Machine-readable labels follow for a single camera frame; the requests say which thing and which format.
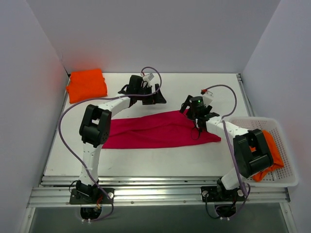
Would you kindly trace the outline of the crimson red t-shirt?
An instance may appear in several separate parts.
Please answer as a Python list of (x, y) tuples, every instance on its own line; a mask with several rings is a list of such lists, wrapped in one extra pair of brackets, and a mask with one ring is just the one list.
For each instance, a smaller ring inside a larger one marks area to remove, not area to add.
[(162, 149), (218, 143), (221, 138), (198, 132), (194, 122), (179, 111), (113, 119), (103, 149)]

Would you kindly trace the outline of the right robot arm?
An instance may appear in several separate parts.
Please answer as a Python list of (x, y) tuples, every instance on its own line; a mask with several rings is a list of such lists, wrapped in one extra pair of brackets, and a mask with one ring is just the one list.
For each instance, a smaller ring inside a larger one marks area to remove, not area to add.
[(186, 112), (199, 132), (207, 132), (226, 140), (233, 168), (217, 181), (216, 196), (227, 200), (239, 188), (246, 194), (243, 183), (253, 175), (273, 165), (273, 157), (260, 129), (249, 130), (225, 121), (206, 105), (207, 96), (187, 96), (180, 113)]

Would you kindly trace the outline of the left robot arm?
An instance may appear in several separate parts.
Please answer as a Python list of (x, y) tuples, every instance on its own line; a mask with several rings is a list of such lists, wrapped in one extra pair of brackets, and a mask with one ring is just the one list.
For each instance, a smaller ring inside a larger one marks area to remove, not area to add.
[(151, 85), (154, 75), (132, 75), (129, 84), (108, 102), (86, 107), (79, 134), (83, 142), (82, 170), (76, 184), (77, 192), (86, 203), (94, 203), (98, 197), (98, 165), (102, 146), (108, 140), (111, 119), (137, 101), (143, 105), (165, 104), (159, 84)]

